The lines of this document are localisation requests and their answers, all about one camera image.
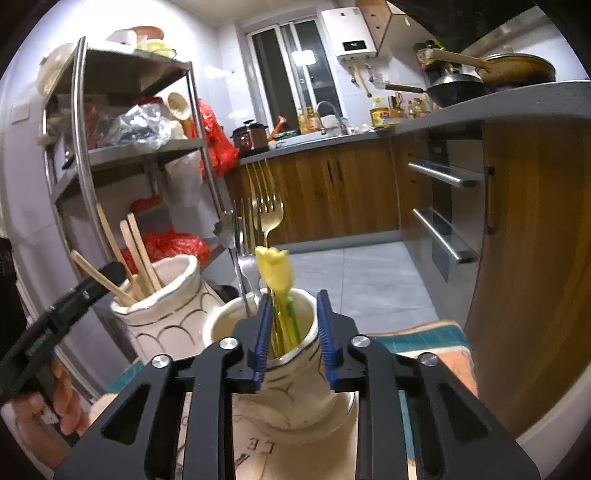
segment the window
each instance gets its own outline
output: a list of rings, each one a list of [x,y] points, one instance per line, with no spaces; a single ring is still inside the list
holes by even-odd
[[[318,102],[342,111],[315,19],[275,25],[249,35],[251,53],[269,129],[277,117],[287,130],[298,129],[298,109]]]

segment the countertop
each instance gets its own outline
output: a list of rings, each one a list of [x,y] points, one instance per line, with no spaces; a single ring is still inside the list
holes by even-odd
[[[388,138],[429,128],[532,117],[591,119],[591,80],[543,83],[491,93],[381,131],[314,140],[242,158],[239,166],[313,148]]]

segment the pan handle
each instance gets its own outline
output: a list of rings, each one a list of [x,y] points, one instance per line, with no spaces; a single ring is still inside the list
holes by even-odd
[[[485,69],[486,62],[476,57],[462,55],[461,53],[454,53],[452,51],[439,50],[438,48],[428,48],[425,50],[425,56],[428,59],[450,61],[452,63],[461,63],[464,65],[471,65],[472,67]]]
[[[396,85],[395,83],[386,83],[386,90],[395,90],[397,92],[410,92],[410,93],[425,93],[425,90],[419,87],[410,87],[408,85]]]

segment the window frame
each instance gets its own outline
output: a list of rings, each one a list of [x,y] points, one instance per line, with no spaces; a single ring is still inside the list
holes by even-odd
[[[275,31],[275,36],[277,38],[277,43],[279,44],[279,48],[281,50],[281,57],[283,59],[283,65],[285,68],[285,72],[287,74],[287,78],[290,84],[290,90],[291,90],[291,96],[293,98],[294,104],[295,104],[295,108],[302,108],[302,104],[301,104],[301,100],[300,100],[300,95],[299,92],[297,90],[297,86],[296,86],[296,78],[294,76],[293,70],[291,68],[291,63],[290,63],[290,58],[289,58],[289,54],[287,53],[287,45],[285,44],[285,40],[283,38],[283,35],[281,33],[281,27],[284,27],[286,25],[288,25],[290,27],[291,30],[291,35],[293,36],[294,39],[294,43],[295,46],[297,47],[297,49],[299,51],[301,50],[301,44],[300,44],[300,38],[297,35],[297,31],[296,31],[296,25],[300,24],[300,23],[304,23],[304,22],[309,22],[309,21],[313,21],[316,25],[316,30],[318,31],[318,35],[320,37],[320,42],[322,44],[322,47],[324,49],[324,53],[327,57],[327,63],[328,63],[328,67],[330,70],[330,74],[333,80],[333,84],[335,85],[335,90],[336,90],[336,94],[337,97],[339,99],[339,103],[340,103],[340,110],[342,112],[343,116],[346,116],[346,111],[345,111],[345,104],[343,102],[343,96],[341,95],[340,92],[340,88],[339,88],[339,84],[337,81],[337,75],[335,72],[335,69],[333,68],[333,63],[330,61],[330,55],[332,55],[332,50],[327,48],[328,45],[325,41],[325,36],[324,36],[324,31],[322,29],[321,24],[318,21],[318,16],[316,15],[308,15],[306,17],[300,17],[294,20],[290,20],[287,22],[282,22],[282,23],[277,23],[277,24],[273,24],[273,25],[268,25],[264,28],[259,28],[258,30],[255,30],[253,32],[250,32],[246,35],[246,39],[247,39],[247,43],[248,43],[248,49],[251,55],[251,59],[252,59],[252,65],[254,67],[254,73],[255,73],[255,77],[256,77],[256,83],[257,83],[257,87],[259,89],[259,92],[261,94],[261,100],[262,100],[262,107],[263,107],[263,111],[265,114],[265,117],[267,119],[267,124],[269,125],[269,130],[272,130],[274,124],[274,120],[271,116],[271,109],[269,107],[269,101],[267,98],[267,92],[265,90],[265,84],[263,82],[262,79],[262,73],[261,73],[261,68],[260,65],[258,63],[258,58],[256,56],[256,50],[255,50],[255,44],[254,44],[254,40],[253,40],[253,36],[257,35],[259,33],[262,32],[266,32],[269,30],[274,30]],[[311,81],[311,77],[310,77],[310,72],[308,71],[308,67],[307,65],[302,65],[302,69],[303,69],[303,73],[304,73],[304,78],[306,80],[306,86],[308,88],[308,93],[310,95],[310,101],[313,104],[314,109],[316,108],[316,105],[318,104],[318,102],[316,101],[316,94],[314,93],[314,89],[312,87],[312,81]]]

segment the shelf rack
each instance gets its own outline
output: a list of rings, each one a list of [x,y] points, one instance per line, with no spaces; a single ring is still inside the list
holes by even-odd
[[[109,95],[110,98],[116,98],[118,104],[132,107],[138,99],[154,96],[182,78],[187,80],[189,103],[196,121],[198,138],[170,140],[158,150],[152,150],[143,144],[88,150],[84,123],[85,95]],[[53,214],[60,239],[68,254],[71,246],[60,207],[65,199],[80,195],[104,262],[107,263],[113,259],[96,211],[95,189],[139,173],[147,173],[145,169],[147,158],[162,167],[190,152],[200,150],[213,204],[218,217],[221,217],[223,202],[213,176],[209,150],[204,140],[205,131],[199,114],[193,66],[190,62],[171,60],[112,42],[89,44],[86,37],[82,37],[62,69],[53,91],[47,96],[41,122],[43,135],[48,133],[47,119],[49,114],[56,110],[57,95],[70,95],[72,99],[75,162],[62,174],[59,181],[50,147],[44,150],[44,164]],[[212,248],[209,265],[224,252],[224,248],[216,245],[212,239],[208,239],[207,242]],[[76,276],[82,279],[82,274],[74,263],[72,263],[72,269]],[[99,319],[115,344],[130,359],[130,351],[133,352],[133,348],[124,331],[108,319],[100,316]]]

